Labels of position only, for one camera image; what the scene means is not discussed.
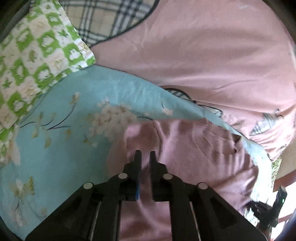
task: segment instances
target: green patterned pillow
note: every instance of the green patterned pillow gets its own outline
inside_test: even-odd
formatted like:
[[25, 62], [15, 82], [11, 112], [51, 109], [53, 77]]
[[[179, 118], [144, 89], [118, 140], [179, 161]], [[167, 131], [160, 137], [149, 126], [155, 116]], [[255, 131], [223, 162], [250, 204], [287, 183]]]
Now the green patterned pillow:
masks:
[[42, 0], [0, 43], [0, 164], [16, 123], [66, 75], [94, 64], [61, 5]]

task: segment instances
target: screw head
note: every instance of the screw head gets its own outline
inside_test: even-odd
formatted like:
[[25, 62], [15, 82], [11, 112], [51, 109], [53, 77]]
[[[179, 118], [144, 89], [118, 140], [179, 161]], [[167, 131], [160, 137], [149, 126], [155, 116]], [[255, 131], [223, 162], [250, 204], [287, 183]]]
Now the screw head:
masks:
[[128, 175], [127, 175], [126, 173], [122, 172], [122, 173], [119, 173], [119, 174], [118, 174], [118, 177], [119, 177], [120, 179], [126, 179], [126, 178], [128, 177]]
[[170, 174], [170, 173], [166, 173], [163, 175], [163, 179], [166, 179], [166, 180], [171, 180], [173, 178], [173, 175]]
[[209, 187], [206, 183], [199, 183], [197, 186], [202, 190], [206, 190]]
[[93, 186], [92, 183], [84, 183], [84, 184], [83, 184], [83, 188], [84, 188], [84, 189], [91, 189], [92, 186]]

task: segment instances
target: pink bedsheet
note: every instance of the pink bedsheet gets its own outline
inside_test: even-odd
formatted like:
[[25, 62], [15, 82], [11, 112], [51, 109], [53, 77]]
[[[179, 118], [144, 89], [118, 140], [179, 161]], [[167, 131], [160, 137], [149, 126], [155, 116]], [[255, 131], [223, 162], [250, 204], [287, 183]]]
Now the pink bedsheet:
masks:
[[109, 150], [109, 175], [120, 173], [136, 150], [142, 152], [140, 199], [122, 203], [120, 241], [172, 241], [169, 204], [152, 200], [151, 151], [169, 173], [190, 184], [207, 183], [241, 213], [251, 201], [258, 167], [244, 150], [240, 136], [206, 119], [129, 125]]
[[98, 65], [183, 91], [276, 159], [295, 129], [291, 46], [261, 0], [161, 0], [92, 51]]

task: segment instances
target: checkered pillow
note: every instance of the checkered pillow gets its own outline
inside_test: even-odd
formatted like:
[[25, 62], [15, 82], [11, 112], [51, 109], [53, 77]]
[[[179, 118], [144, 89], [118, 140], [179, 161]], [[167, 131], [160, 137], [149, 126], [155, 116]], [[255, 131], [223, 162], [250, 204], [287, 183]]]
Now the checkered pillow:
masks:
[[0, 44], [0, 163], [15, 124], [61, 78], [94, 64], [61, 5], [45, 0]]
[[[158, 1], [59, 0], [71, 23], [88, 46], [129, 30], [148, 16]], [[31, 7], [39, 3], [40, 0], [30, 0]]]

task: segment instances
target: cloth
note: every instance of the cloth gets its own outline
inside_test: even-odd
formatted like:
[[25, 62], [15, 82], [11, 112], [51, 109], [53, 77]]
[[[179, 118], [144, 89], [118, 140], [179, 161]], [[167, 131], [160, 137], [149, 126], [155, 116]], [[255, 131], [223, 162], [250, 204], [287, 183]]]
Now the cloth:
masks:
[[251, 201], [258, 168], [244, 150], [240, 136], [207, 119], [128, 126], [124, 137], [110, 149], [110, 175], [122, 172], [136, 150], [142, 152], [140, 200], [122, 203], [120, 240], [171, 240], [169, 204], [152, 200], [149, 158], [153, 150], [169, 173], [186, 183], [207, 183], [241, 213]]
[[[138, 77], [96, 65], [72, 73], [19, 123], [19, 165], [12, 156], [0, 169], [0, 216], [25, 239], [85, 182], [109, 179], [109, 149], [129, 123], [202, 118], [241, 136], [211, 112]], [[271, 162], [260, 145], [243, 136], [241, 142], [259, 169], [251, 197], [266, 202]]]
[[6, 154], [13, 145], [15, 124], [36, 98], [94, 62], [93, 53], [56, 1], [34, 7], [11, 30], [0, 49], [0, 165], [10, 158]]
[[163, 0], [142, 24], [91, 49], [98, 65], [185, 93], [271, 159], [293, 139], [295, 56], [263, 1]]
[[[143, 21], [155, 0], [59, 0], [82, 40], [92, 46]], [[40, 0], [30, 0], [30, 7]]]

